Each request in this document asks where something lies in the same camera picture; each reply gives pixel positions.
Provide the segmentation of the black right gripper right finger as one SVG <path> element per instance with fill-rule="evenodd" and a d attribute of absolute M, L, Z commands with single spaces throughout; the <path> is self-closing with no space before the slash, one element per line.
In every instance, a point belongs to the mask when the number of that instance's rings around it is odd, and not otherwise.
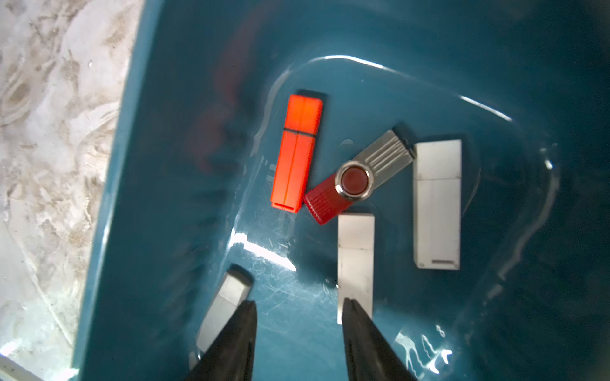
<path fill-rule="evenodd" d="M 355 299 L 344 299 L 342 330 L 349 380 L 416 381 Z"/>

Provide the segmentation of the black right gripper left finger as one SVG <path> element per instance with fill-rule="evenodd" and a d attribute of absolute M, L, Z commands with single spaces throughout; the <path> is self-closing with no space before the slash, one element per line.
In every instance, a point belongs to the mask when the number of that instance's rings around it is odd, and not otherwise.
<path fill-rule="evenodd" d="M 242 302 L 185 380 L 251 381 L 257 338 L 257 304 Z"/>

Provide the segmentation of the orange red usb flash drive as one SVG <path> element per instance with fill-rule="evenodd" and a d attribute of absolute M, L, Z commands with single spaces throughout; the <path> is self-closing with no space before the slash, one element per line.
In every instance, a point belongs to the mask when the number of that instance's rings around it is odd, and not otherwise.
<path fill-rule="evenodd" d="M 271 193 L 272 207 L 296 214 L 303 204 L 323 102 L 291 95 Z"/>

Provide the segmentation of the red silver swivel usb drive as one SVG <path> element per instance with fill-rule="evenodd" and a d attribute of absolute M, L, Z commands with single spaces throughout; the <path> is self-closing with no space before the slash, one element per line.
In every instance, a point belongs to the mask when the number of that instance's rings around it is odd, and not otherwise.
<path fill-rule="evenodd" d="M 414 161 L 408 141 L 388 130 L 306 193 L 304 205 L 319 225 L 325 225 L 354 203 L 369 198 Z"/>

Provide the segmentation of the white usb flash drive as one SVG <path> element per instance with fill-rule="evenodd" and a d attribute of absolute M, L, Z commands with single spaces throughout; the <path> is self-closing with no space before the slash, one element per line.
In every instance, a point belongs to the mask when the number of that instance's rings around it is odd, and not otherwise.
<path fill-rule="evenodd" d="M 462 142 L 415 145 L 413 164 L 414 262 L 420 269 L 461 265 Z"/>
<path fill-rule="evenodd" d="M 338 325 L 342 325 L 346 298 L 357 300 L 373 317 L 374 245 L 372 214 L 338 216 Z"/>
<path fill-rule="evenodd" d="M 212 346 L 238 306 L 247 299 L 254 280 L 244 268 L 232 265 L 222 278 L 217 293 L 205 314 L 196 335 L 196 352 L 189 355 L 189 368 L 193 370 Z"/>

